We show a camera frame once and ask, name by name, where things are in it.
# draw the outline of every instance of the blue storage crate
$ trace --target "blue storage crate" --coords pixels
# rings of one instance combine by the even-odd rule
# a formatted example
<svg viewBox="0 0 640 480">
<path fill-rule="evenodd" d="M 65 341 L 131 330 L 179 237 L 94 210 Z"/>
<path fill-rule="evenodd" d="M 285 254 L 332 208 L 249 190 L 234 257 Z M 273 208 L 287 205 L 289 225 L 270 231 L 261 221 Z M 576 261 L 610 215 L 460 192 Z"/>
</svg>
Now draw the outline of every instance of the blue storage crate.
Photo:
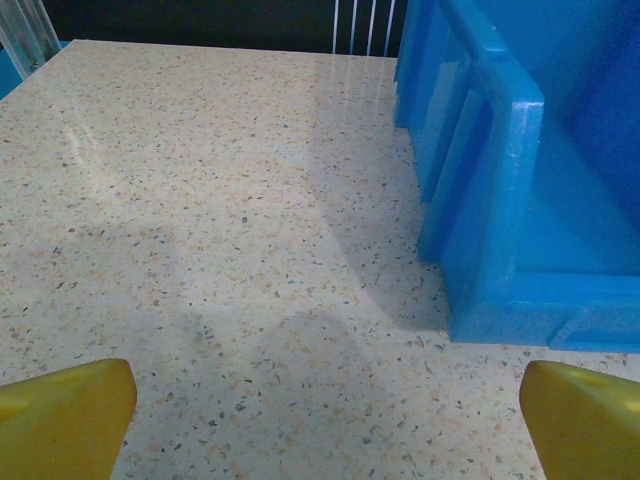
<svg viewBox="0 0 640 480">
<path fill-rule="evenodd" d="M 396 120 L 453 341 L 640 351 L 639 17 L 635 0 L 410 2 Z"/>
<path fill-rule="evenodd" d="M 69 42 L 60 42 L 62 48 L 69 45 Z M 11 63 L 6 50 L 0 50 L 0 100 L 9 95 L 11 91 L 22 83 L 20 74 Z"/>
</svg>

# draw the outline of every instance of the white countertop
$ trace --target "white countertop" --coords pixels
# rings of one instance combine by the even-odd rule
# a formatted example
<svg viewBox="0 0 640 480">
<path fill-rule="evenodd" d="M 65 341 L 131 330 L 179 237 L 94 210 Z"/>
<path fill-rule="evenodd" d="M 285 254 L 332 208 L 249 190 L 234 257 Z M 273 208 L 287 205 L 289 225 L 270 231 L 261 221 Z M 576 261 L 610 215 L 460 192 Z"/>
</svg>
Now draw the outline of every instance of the white countertop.
<svg viewBox="0 0 640 480">
<path fill-rule="evenodd" d="M 527 362 L 452 345 L 395 60 L 75 41 L 0 101 L 8 383 L 129 360 L 113 478 L 539 479 Z"/>
</svg>

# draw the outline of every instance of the speckled countertop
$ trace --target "speckled countertop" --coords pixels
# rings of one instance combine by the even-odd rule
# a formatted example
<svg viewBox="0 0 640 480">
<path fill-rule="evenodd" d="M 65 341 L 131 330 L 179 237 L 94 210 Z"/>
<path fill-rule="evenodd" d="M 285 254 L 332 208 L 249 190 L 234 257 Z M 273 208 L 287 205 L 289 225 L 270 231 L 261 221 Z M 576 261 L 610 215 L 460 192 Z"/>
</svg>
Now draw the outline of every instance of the speckled countertop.
<svg viewBox="0 0 640 480">
<path fill-rule="evenodd" d="M 528 361 L 451 345 L 395 60 L 75 41 L 0 101 L 2 382 L 104 357 L 113 478 L 539 479 Z"/>
</svg>

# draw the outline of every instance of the plastic bin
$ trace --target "plastic bin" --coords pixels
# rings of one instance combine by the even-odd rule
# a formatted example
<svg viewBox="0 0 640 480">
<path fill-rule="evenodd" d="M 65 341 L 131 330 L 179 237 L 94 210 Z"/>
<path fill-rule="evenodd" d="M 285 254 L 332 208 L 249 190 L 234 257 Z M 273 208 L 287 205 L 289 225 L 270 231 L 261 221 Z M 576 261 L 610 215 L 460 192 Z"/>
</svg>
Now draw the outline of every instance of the plastic bin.
<svg viewBox="0 0 640 480">
<path fill-rule="evenodd" d="M 396 120 L 453 341 L 640 351 L 639 17 L 635 0 L 411 1 Z"/>
</svg>

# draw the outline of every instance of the blue plastic bin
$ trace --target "blue plastic bin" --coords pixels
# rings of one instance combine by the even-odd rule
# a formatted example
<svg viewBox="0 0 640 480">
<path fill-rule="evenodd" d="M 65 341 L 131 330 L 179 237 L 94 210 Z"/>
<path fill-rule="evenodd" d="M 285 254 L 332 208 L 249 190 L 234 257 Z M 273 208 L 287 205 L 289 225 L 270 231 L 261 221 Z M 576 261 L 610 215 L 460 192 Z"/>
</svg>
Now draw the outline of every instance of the blue plastic bin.
<svg viewBox="0 0 640 480">
<path fill-rule="evenodd" d="M 69 45 L 69 42 L 60 42 L 62 48 Z M 9 95 L 11 91 L 22 83 L 20 74 L 11 63 L 6 50 L 0 50 L 0 100 Z"/>
<path fill-rule="evenodd" d="M 410 1 L 396 120 L 453 341 L 640 351 L 639 20 L 635 0 Z"/>
</svg>

